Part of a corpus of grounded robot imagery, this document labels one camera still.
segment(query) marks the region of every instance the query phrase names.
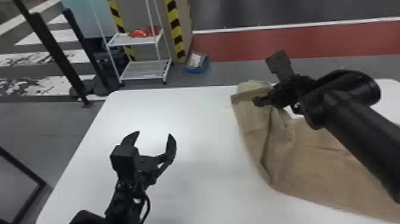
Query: beige cloth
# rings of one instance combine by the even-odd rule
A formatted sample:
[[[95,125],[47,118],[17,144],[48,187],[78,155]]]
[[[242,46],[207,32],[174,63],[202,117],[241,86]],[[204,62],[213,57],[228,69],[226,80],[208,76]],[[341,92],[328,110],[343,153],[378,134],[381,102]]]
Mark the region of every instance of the beige cloth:
[[[252,97],[269,89],[268,83],[249,81],[231,96],[248,150],[266,181],[305,200],[400,222],[400,205],[327,130],[312,130],[285,110],[252,104]]]

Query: shelf rack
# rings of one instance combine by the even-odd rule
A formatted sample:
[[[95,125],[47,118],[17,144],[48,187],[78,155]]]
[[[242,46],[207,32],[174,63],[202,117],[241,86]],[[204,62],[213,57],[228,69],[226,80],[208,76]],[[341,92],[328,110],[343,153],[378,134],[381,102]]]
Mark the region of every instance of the shelf rack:
[[[154,23],[151,17],[151,10],[149,5],[149,0],[144,0],[146,2],[146,9],[149,17],[151,31],[154,34]],[[152,0],[155,11],[157,13],[157,18],[160,26],[162,26],[160,12],[158,11],[158,6],[156,0]],[[132,38],[127,33],[119,33],[117,29],[115,29],[116,33],[111,38],[109,42],[106,42],[103,30],[101,28],[98,16],[92,6],[93,12],[95,14],[95,18],[97,20],[98,26],[100,28],[100,32],[102,33],[102,37],[104,42],[106,43],[106,49],[108,51],[108,55],[111,58],[112,66],[114,67],[114,71],[117,75],[118,81],[122,83],[123,80],[135,80],[135,79],[162,79],[163,84],[167,83],[167,75],[168,71],[172,64],[171,52],[169,49],[169,45],[167,42],[167,38],[164,37],[165,45],[167,47],[169,59],[163,60],[160,57],[160,50],[158,48],[159,42],[161,38],[165,35],[164,30],[161,29],[158,35],[147,36],[147,37],[137,37]],[[125,67],[122,74],[118,72],[118,69],[115,65],[115,61],[111,55],[110,48],[116,46],[137,46],[137,45],[150,45],[154,44],[157,60],[155,61],[130,61],[128,65]]]

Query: white shelf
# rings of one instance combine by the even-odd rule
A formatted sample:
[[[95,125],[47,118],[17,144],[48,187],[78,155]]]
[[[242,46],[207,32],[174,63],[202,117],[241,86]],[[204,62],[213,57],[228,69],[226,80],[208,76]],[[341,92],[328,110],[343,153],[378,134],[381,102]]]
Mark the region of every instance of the white shelf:
[[[164,79],[171,66],[171,60],[131,61],[122,72],[121,80]]]
[[[164,30],[161,29],[160,33],[154,38],[148,36],[145,38],[131,38],[127,33],[116,33],[112,39],[107,43],[109,47],[112,46],[131,46],[131,45],[144,45],[144,44],[156,44],[160,41]]]

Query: hazard stripe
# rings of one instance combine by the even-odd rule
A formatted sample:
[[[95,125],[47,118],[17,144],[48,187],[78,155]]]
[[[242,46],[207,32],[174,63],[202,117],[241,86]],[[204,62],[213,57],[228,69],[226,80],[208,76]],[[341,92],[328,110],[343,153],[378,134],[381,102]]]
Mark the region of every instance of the hazard stripe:
[[[182,28],[180,27],[179,12],[175,0],[164,0],[168,11],[168,22],[171,26],[172,39],[174,40],[174,51],[178,63],[186,61],[186,50],[183,44]]]
[[[126,33],[124,20],[121,18],[117,2],[108,1],[108,5],[110,6],[110,11],[111,11],[112,17],[114,18],[114,23],[115,23],[115,26],[117,26],[118,31],[120,33]],[[124,50],[131,61],[136,61],[135,51],[132,49],[131,46],[125,46]]]

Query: table surface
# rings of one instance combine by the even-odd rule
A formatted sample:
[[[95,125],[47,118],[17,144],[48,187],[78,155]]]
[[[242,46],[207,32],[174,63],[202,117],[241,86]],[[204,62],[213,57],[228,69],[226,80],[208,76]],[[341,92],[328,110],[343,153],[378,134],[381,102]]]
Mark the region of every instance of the table surface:
[[[400,83],[378,80],[373,108],[400,123]],[[117,175],[109,156],[139,130],[141,154],[163,153],[177,141],[174,163],[148,189],[146,224],[385,223],[332,209],[271,189],[246,152],[229,96],[235,86],[147,89],[111,94],[83,138],[36,223],[63,224],[79,210],[103,215]]]

